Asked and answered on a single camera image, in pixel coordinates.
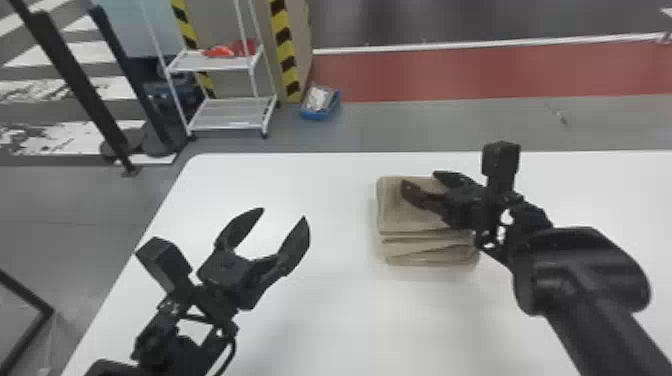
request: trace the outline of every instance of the stack of towels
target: stack of towels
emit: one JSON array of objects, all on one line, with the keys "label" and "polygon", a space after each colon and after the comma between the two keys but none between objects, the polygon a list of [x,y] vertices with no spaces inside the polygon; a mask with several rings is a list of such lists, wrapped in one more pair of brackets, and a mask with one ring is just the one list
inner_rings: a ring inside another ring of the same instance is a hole
[{"label": "stack of towels", "polygon": [[472,232],[453,230],[440,216],[404,200],[400,190],[404,179],[429,193],[448,191],[434,178],[386,176],[378,179],[378,232],[385,260],[402,266],[476,263],[479,252],[473,247]]}]

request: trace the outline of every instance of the white shelf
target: white shelf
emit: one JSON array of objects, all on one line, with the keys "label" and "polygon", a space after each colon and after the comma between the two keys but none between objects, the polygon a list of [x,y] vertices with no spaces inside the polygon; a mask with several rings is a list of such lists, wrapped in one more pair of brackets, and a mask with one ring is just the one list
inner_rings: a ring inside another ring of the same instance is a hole
[{"label": "white shelf", "polygon": [[203,50],[183,49],[168,66],[168,71],[176,72],[207,72],[207,71],[254,71],[259,57],[264,53],[264,46],[257,47],[257,52],[249,59],[243,57],[207,57],[202,54]]},{"label": "white shelf", "polygon": [[192,131],[220,129],[268,130],[268,121],[278,97],[205,99],[194,114],[189,129]]}]

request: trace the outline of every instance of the folded towel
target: folded towel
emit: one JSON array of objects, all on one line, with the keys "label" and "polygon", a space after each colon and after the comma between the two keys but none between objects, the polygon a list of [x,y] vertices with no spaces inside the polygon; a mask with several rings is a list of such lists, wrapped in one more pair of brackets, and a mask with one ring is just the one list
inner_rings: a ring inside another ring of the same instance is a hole
[{"label": "folded towel", "polygon": [[403,179],[431,193],[445,193],[447,187],[433,178],[389,176],[378,179],[378,231],[383,256],[394,265],[471,264],[478,260],[468,230],[450,229],[441,217],[421,210],[401,197]]}]

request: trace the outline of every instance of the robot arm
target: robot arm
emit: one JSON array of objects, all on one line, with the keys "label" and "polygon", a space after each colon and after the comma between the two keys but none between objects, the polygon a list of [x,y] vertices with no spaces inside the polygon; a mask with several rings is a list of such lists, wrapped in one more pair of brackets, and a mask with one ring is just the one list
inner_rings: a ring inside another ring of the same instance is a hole
[{"label": "robot arm", "polygon": [[[672,375],[669,360],[632,317],[650,300],[642,269],[593,228],[554,228],[516,193],[519,155],[516,144],[486,145],[485,187],[459,173],[435,172],[446,194],[403,181],[402,196],[453,228],[473,230],[475,246],[511,271],[520,308],[548,320],[583,376]],[[511,223],[502,221],[507,211]]]}]

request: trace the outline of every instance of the red object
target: red object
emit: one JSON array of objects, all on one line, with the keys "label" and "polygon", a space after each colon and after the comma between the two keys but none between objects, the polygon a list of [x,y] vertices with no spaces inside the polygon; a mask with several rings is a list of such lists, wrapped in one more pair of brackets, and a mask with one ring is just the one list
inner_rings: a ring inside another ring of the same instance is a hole
[{"label": "red object", "polygon": [[652,41],[380,52],[315,56],[312,80],[346,102],[669,94],[671,62]]},{"label": "red object", "polygon": [[204,50],[203,55],[207,57],[234,57],[236,54],[229,48],[229,46],[220,44]]},{"label": "red object", "polygon": [[[250,56],[257,53],[257,40],[254,38],[249,38],[245,41],[247,44],[247,49],[250,52]],[[231,50],[236,56],[245,56],[245,44],[242,40],[237,40],[231,43]]]}]

